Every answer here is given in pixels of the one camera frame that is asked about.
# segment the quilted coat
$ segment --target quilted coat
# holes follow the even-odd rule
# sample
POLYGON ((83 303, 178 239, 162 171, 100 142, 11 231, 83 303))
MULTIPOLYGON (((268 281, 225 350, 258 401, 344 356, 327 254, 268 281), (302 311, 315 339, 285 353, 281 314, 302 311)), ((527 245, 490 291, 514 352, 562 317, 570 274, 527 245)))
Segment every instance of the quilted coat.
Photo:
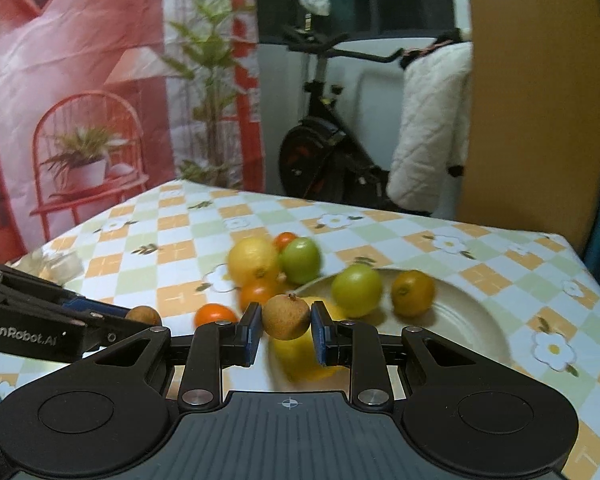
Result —
POLYGON ((446 170, 468 153, 473 43, 440 48, 404 71, 398 146, 387 195, 401 208, 434 212, 446 170))

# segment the white wall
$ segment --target white wall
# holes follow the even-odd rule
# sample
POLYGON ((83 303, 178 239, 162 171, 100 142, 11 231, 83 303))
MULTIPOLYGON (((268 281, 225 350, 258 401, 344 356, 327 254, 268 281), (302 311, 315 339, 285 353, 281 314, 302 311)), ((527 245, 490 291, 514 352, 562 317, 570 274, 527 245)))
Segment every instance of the white wall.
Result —
MULTIPOLYGON (((470 27, 468 0, 456 1, 456 26, 470 27)), ((387 56, 398 48, 421 48, 433 38, 403 38, 350 41, 339 48, 387 56)), ((258 48, 261 86, 262 131, 266 154, 267 192, 283 194, 278 174, 278 152, 286 132, 304 114, 303 73, 313 76, 313 63, 306 57, 288 52, 284 46, 263 44, 258 48)), ((402 106, 403 72, 397 62, 389 65, 357 59, 331 59, 327 87, 338 83, 345 87, 338 99, 338 112, 353 129, 373 160, 386 170, 391 165, 398 139, 402 106)), ((447 177, 443 197, 435 216, 453 218, 461 179, 447 177)))

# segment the exercise bike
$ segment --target exercise bike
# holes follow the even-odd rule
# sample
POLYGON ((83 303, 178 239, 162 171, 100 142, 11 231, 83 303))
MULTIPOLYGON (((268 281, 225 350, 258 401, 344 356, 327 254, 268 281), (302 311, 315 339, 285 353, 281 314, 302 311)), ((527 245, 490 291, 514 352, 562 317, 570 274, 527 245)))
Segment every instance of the exercise bike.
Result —
POLYGON ((340 50, 348 34, 327 37, 314 30, 313 18, 328 16, 328 0, 300 0, 306 10, 304 27, 283 26, 283 37, 291 52, 317 56, 314 79, 304 83, 309 94, 307 114, 286 134, 280 147, 280 179, 288 196, 384 210, 398 210, 386 196, 388 171, 377 166, 355 134, 336 111, 344 88, 332 85, 325 97, 327 62, 349 57, 377 63, 392 63, 403 49, 390 56, 373 56, 340 50))

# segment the crosshair marking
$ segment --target crosshair marking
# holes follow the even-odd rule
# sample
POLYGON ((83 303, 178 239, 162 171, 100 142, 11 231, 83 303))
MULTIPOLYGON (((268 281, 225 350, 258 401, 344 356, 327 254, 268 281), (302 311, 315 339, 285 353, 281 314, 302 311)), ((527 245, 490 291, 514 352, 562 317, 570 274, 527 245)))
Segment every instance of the crosshair marking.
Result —
POLYGON ((298 404, 302 404, 302 402, 298 402, 297 400, 289 397, 288 399, 285 399, 282 402, 279 402, 279 404, 282 404, 285 408, 291 409, 291 408, 295 408, 298 404))

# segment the printed backdrop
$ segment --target printed backdrop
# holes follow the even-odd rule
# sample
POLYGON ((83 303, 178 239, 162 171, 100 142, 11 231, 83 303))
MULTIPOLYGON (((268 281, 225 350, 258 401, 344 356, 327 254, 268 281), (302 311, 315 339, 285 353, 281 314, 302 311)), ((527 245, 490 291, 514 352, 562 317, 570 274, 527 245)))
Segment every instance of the printed backdrop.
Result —
POLYGON ((0 0, 0 261, 174 177, 261 191, 254 0, 0 0))

